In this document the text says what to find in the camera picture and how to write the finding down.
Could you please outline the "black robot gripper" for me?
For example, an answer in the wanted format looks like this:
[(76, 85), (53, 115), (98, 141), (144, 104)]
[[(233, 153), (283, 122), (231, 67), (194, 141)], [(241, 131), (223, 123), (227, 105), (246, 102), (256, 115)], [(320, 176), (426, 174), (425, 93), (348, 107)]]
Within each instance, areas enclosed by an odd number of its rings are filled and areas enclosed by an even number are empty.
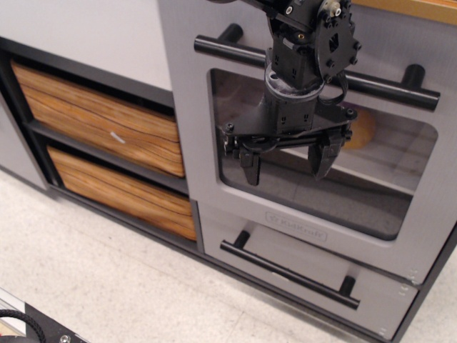
[(308, 147), (316, 180), (324, 178), (351, 139), (357, 111), (327, 104), (319, 97), (276, 98), (266, 92), (221, 103), (221, 142), (225, 154), (240, 159), (246, 181), (258, 186), (260, 154), (273, 149)]

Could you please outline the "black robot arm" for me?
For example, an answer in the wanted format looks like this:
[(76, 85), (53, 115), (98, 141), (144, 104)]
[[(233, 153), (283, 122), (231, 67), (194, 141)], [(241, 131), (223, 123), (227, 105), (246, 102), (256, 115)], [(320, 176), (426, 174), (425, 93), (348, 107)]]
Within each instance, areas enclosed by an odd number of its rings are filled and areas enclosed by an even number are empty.
[(250, 1), (264, 11), (273, 39), (266, 52), (264, 94), (250, 112), (226, 122), (224, 150), (259, 183), (263, 153), (308, 147), (316, 179), (324, 178), (352, 136), (357, 113), (341, 106), (345, 69), (357, 62), (350, 1)]

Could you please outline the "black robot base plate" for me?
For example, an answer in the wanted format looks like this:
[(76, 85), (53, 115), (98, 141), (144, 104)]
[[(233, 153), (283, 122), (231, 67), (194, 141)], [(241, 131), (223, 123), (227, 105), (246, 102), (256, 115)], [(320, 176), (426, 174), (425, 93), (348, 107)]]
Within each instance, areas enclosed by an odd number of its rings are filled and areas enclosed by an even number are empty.
[(70, 342), (70, 343), (87, 343), (79, 334), (71, 331), (43, 312), (25, 303), (25, 314), (30, 316), (42, 329), (46, 337), (46, 342)]

